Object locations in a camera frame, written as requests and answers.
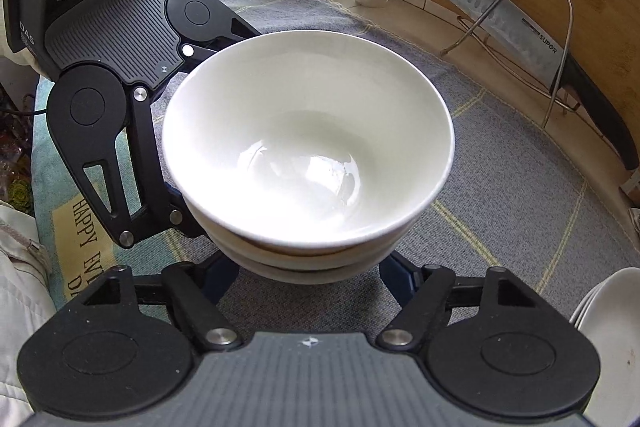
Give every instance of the kitchen counter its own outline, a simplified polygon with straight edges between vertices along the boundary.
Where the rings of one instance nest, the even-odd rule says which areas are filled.
[[[355,0],[332,1],[433,54],[463,33],[452,12],[430,1],[424,10],[402,0],[389,0],[384,8],[359,6]],[[515,80],[473,39],[450,52],[446,60],[533,122],[542,122],[548,99]],[[554,108],[546,131],[582,172],[636,248],[640,248],[640,238],[628,216],[630,201],[619,189],[628,179],[628,172],[617,155],[587,123],[575,114],[563,114],[560,107]]]

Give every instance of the gray ribbed grip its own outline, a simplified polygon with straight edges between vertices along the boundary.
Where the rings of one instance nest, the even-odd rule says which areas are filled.
[[[26,427],[84,425],[37,414]],[[175,396],[94,427],[488,427],[443,399],[412,357],[373,348],[361,333],[256,333],[246,347],[207,355]],[[585,427],[577,415],[554,427]]]
[[[45,46],[61,70],[101,62],[125,84],[155,87],[182,63],[166,0],[85,0],[56,19]]]

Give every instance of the das logo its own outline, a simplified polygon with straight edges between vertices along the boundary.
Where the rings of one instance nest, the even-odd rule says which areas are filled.
[[[20,22],[20,31],[22,33],[24,33],[24,36],[27,37],[27,40],[35,45],[35,42],[33,41],[33,37],[31,37],[31,35],[29,34],[29,32],[27,31],[27,28],[24,27],[24,24],[22,24],[22,22]]]

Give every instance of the bowl rim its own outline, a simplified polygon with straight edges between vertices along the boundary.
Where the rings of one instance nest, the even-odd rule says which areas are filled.
[[[431,87],[431,89],[433,89],[433,92],[435,93],[437,100],[439,101],[439,105],[444,110],[444,113],[446,115],[446,120],[447,120],[449,134],[450,134],[449,152],[447,155],[447,162],[446,162],[444,171],[440,176],[438,183],[430,190],[430,192],[428,192],[427,195],[425,195],[425,197],[423,197],[418,203],[414,204],[409,211],[402,213],[401,216],[397,217],[393,221],[386,223],[384,227],[377,227],[374,230],[367,230],[367,232],[355,232],[355,233],[342,234],[342,237],[339,237],[337,239],[327,238],[326,240],[323,240],[323,241],[317,241],[317,240],[301,241],[299,239],[291,240],[291,239],[283,239],[281,237],[264,235],[261,233],[255,233],[242,226],[238,226],[234,223],[230,223],[225,219],[222,219],[220,216],[217,216],[211,211],[209,211],[208,208],[205,208],[202,204],[198,202],[197,197],[193,197],[192,194],[188,193],[188,191],[185,190],[184,186],[180,183],[178,178],[175,176],[175,169],[173,168],[172,162],[170,160],[172,155],[167,154],[168,141],[165,139],[165,134],[167,133],[167,126],[165,125],[165,123],[167,121],[166,116],[170,113],[172,104],[174,103],[174,100],[176,99],[178,93],[180,93],[180,91],[184,89],[188,85],[188,83],[192,81],[192,79],[195,78],[197,74],[200,73],[200,70],[204,69],[208,65],[209,62],[219,60],[217,57],[228,54],[229,50],[233,49],[237,53],[238,46],[250,46],[251,43],[254,41],[257,41],[259,39],[274,38],[274,36],[279,36],[280,34],[326,34],[334,37],[337,36],[337,38],[357,39],[359,41],[366,42],[366,45],[371,45],[375,48],[378,48],[380,52],[389,54],[390,57],[395,57],[396,59],[399,59],[405,62],[407,65],[409,65],[410,68],[412,68],[418,75],[420,75],[423,78],[423,80],[427,83],[429,87]],[[409,221],[417,217],[418,214],[423,212],[427,208],[427,206],[437,197],[438,193],[442,190],[442,187],[444,186],[447,179],[449,178],[449,174],[451,172],[451,168],[453,165],[454,153],[455,153],[456,139],[455,139],[455,133],[453,128],[453,121],[449,112],[449,108],[444,102],[444,99],[442,98],[442,95],[440,94],[440,92],[431,83],[428,77],[424,73],[422,73],[422,71],[420,71],[416,66],[414,66],[411,62],[409,62],[406,58],[397,54],[395,51],[390,50],[389,48],[386,48],[381,44],[378,44],[377,42],[372,42],[372,41],[369,41],[368,39],[364,39],[354,35],[349,35],[349,34],[340,33],[340,32],[326,31],[326,30],[288,30],[283,32],[266,33],[257,37],[252,37],[250,39],[246,39],[244,41],[238,42],[236,44],[233,44],[223,49],[222,51],[215,53],[211,57],[204,60],[193,71],[191,71],[191,73],[189,73],[187,77],[185,77],[185,79],[182,81],[180,86],[177,87],[173,96],[171,97],[171,100],[167,105],[164,115],[165,115],[165,118],[162,126],[162,154],[164,156],[165,165],[167,167],[167,170],[169,171],[169,174],[171,175],[171,178],[174,181],[174,184],[177,185],[177,188],[178,190],[180,190],[181,194],[185,194],[185,196],[183,197],[188,199],[190,203],[193,206],[195,206],[199,211],[201,211],[201,213],[203,213],[204,216],[206,216],[208,219],[212,220],[213,222],[216,222],[221,227],[231,230],[232,232],[239,235],[240,237],[249,238],[253,241],[260,241],[265,245],[275,245],[280,247],[291,247],[291,248],[300,248],[300,249],[352,247],[353,245],[357,245],[358,243],[364,243],[366,241],[371,241],[377,237],[385,235],[385,233],[389,233],[394,229],[398,229],[399,227],[402,227],[404,223],[408,223]]]

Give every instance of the white fabric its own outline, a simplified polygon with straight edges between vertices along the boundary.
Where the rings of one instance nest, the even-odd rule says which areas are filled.
[[[39,246],[33,217],[0,201],[0,427],[20,425],[32,412],[16,373],[18,352],[56,312]]]
[[[20,64],[21,66],[31,66],[38,73],[44,75],[36,62],[36,59],[31,55],[27,48],[24,48],[17,54],[14,54],[14,52],[9,48],[9,44],[6,42],[6,28],[4,27],[4,9],[2,7],[2,0],[0,0],[0,55],[4,55],[4,57],[7,57],[12,62]]]

